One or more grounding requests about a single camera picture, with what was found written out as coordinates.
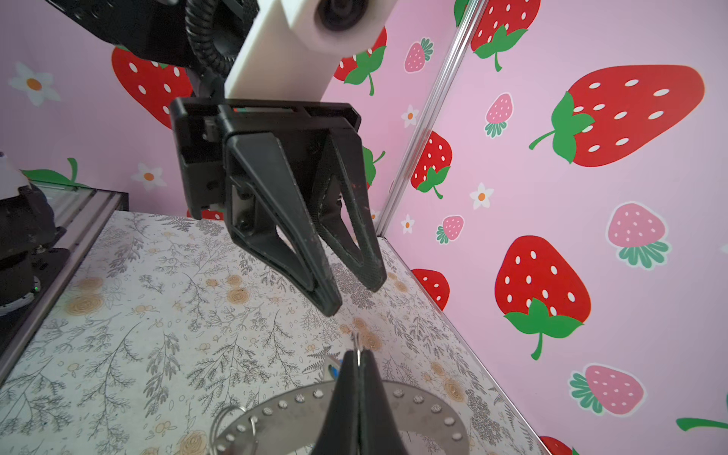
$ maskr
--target white flower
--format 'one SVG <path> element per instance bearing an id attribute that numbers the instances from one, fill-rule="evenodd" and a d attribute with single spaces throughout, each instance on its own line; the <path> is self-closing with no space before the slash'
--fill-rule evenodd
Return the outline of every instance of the white flower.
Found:
<path id="1" fill-rule="evenodd" d="M 155 186 L 167 186 L 162 180 L 162 168 L 149 169 L 144 163 L 139 163 L 139 172 L 132 175 L 132 180 L 144 183 L 144 189 L 151 191 Z"/>
<path id="2" fill-rule="evenodd" d="M 412 234 L 412 226 L 414 226 L 414 220 L 409 217 L 408 213 L 407 218 L 402 221 L 402 234 Z"/>
<path id="3" fill-rule="evenodd" d="M 58 92 L 51 88 L 51 85 L 53 85 L 53 75 L 51 73 L 34 73 L 33 70 L 21 62 L 15 64 L 15 70 L 17 71 L 17 77 L 10 79 L 8 84 L 14 89 L 27 93 L 32 104 L 40 106 L 46 99 L 60 101 Z"/>
<path id="4" fill-rule="evenodd" d="M 407 112 L 402 114 L 402 120 L 405 121 L 405 128 L 411 124 L 417 124 L 417 114 L 419 114 L 419 111 L 417 109 L 413 109 L 412 105 L 407 107 Z"/>
<path id="5" fill-rule="evenodd" d="M 470 193 L 472 198 L 472 209 L 475 210 L 478 207 L 488 208 L 491 206 L 490 197 L 493 195 L 492 188 L 486 188 L 482 183 L 478 185 L 478 190 Z"/>

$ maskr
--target fern pattern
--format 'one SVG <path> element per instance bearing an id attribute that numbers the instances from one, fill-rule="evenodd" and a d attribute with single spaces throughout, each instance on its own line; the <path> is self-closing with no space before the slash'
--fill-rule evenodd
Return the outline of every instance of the fern pattern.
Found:
<path id="1" fill-rule="evenodd" d="M 234 246 L 222 222 L 113 214 L 0 388 L 0 447 L 179 455 L 222 408 L 323 381 L 324 359 L 341 359 L 359 331 L 373 337 L 384 379 L 446 400 L 445 384 L 461 387 L 462 401 L 449 403 L 470 428 L 471 453 L 540 455 L 406 265 L 385 242 L 381 250 L 400 284 L 371 293 L 329 256 L 344 305 L 323 317 Z M 74 306 L 87 296 L 92 304 Z M 441 453 L 433 440 L 403 437 L 410 453 Z"/>

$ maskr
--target strawberry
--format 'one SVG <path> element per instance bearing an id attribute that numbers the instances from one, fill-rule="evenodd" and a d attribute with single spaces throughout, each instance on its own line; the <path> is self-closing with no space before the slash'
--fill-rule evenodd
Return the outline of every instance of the strawberry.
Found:
<path id="1" fill-rule="evenodd" d="M 111 53 L 111 66 L 129 95 L 164 126 L 172 128 L 170 104 L 175 98 L 192 94 L 184 68 L 142 60 L 119 47 Z"/>
<path id="2" fill-rule="evenodd" d="M 384 155 L 386 152 L 384 150 L 381 151 L 381 155 L 379 155 L 379 158 L 374 159 L 374 154 L 371 153 L 371 150 L 367 149 L 366 147 L 363 147 L 364 149 L 364 171 L 366 172 L 366 188 L 369 189 L 372 183 L 374 183 L 374 178 L 376 177 L 376 166 L 374 165 L 376 162 L 378 162 L 380 159 L 384 158 Z"/>
<path id="3" fill-rule="evenodd" d="M 573 448 L 569 448 L 566 444 L 550 436 L 542 436 L 541 441 L 543 441 L 548 451 L 551 452 L 551 455 L 579 455 L 579 452 Z"/>
<path id="4" fill-rule="evenodd" d="M 445 275 L 426 269 L 414 269 L 412 273 L 438 307 L 444 310 L 450 298 L 450 284 Z"/>
<path id="5" fill-rule="evenodd" d="M 640 149 L 700 104 L 705 85 L 689 66 L 612 66 L 571 86 L 551 114 L 553 151 L 569 163 L 597 167 Z"/>
<path id="6" fill-rule="evenodd" d="M 589 365 L 582 375 L 574 372 L 571 396 L 582 408 L 597 415 L 606 409 L 615 416 L 627 416 L 637 410 L 644 399 L 640 381 L 626 373 L 604 365 Z"/>
<path id="7" fill-rule="evenodd" d="M 470 49 L 480 58 L 495 56 L 496 71 L 503 68 L 498 64 L 498 52 L 505 52 L 515 46 L 536 18 L 541 0 L 490 0 L 486 5 Z"/>
<path id="8" fill-rule="evenodd" d="M 383 28 L 379 38 L 376 39 L 370 49 L 352 57 L 341 59 L 333 76 L 345 84 L 353 85 L 359 85 L 369 78 L 369 95 L 374 96 L 374 80 L 372 80 L 371 74 L 379 69 L 386 48 L 387 29 Z"/>
<path id="9" fill-rule="evenodd" d="M 541 356 L 543 336 L 566 338 L 591 313 L 591 300 L 579 275 L 545 239 L 532 235 L 513 241 L 495 286 L 496 302 L 522 333 L 539 334 L 531 354 Z"/>
<path id="10" fill-rule="evenodd" d="M 442 199 L 443 195 L 435 187 L 445 181 L 452 160 L 453 151 L 448 141 L 432 131 L 410 179 L 412 187 L 423 193 L 432 189 Z"/>
<path id="11" fill-rule="evenodd" d="M 486 114 L 486 134 L 491 138 L 500 136 L 508 124 L 506 121 L 513 115 L 513 99 L 510 93 L 500 95 Z"/>
<path id="12" fill-rule="evenodd" d="M 192 218 L 192 214 L 189 212 L 189 210 L 187 210 L 187 218 Z M 203 210 L 202 219 L 203 220 L 223 220 L 225 218 L 221 212 L 216 212 L 214 210 Z"/>
<path id="13" fill-rule="evenodd" d="M 405 71 L 416 73 L 424 68 L 424 63 L 432 57 L 432 42 L 429 38 L 423 38 L 420 42 L 412 44 L 405 59 Z"/>
<path id="14" fill-rule="evenodd" d="M 442 226 L 438 226 L 437 239 L 440 245 L 456 240 L 462 232 L 465 220 L 460 215 L 453 215 L 443 220 Z"/>
<path id="15" fill-rule="evenodd" d="M 667 233 L 661 217 L 643 205 L 629 202 L 614 209 L 606 239 L 619 248 L 617 257 L 645 270 L 665 263 L 670 244 L 660 240 Z"/>

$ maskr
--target pink wallpaper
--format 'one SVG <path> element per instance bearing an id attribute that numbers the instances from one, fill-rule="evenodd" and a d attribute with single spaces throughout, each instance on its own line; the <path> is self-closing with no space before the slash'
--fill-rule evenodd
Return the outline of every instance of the pink wallpaper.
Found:
<path id="1" fill-rule="evenodd" d="M 725 453 L 727 17 L 491 0 L 387 232 L 555 455 Z"/>
<path id="2" fill-rule="evenodd" d="M 183 215 L 165 109 L 189 94 L 184 72 L 114 49 L 45 1 L 7 0 L 0 9 L 0 73 L 7 81 L 0 88 L 0 149 L 15 166 L 128 191 L 132 210 Z M 343 60 L 346 68 L 336 72 L 342 80 L 332 78 L 324 99 L 351 103 L 363 116 L 363 145 L 372 162 L 381 157 L 372 163 L 376 176 L 369 175 L 375 215 L 455 35 L 452 5 L 400 0 L 386 30 L 386 41 L 373 49 L 386 45 L 381 66 L 365 81 L 345 84 L 355 62 Z"/>

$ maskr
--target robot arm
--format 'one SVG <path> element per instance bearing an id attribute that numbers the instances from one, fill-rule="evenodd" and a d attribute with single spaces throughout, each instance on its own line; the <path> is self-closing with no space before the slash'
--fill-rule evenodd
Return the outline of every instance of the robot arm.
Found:
<path id="1" fill-rule="evenodd" d="M 341 296 L 319 237 L 369 290 L 384 284 L 359 114 L 320 100 L 396 0 L 258 0 L 254 19 L 254 0 L 47 1 L 101 39 L 199 78 L 198 98 L 170 107 L 193 217 L 223 205 L 233 242 L 327 316 Z"/>

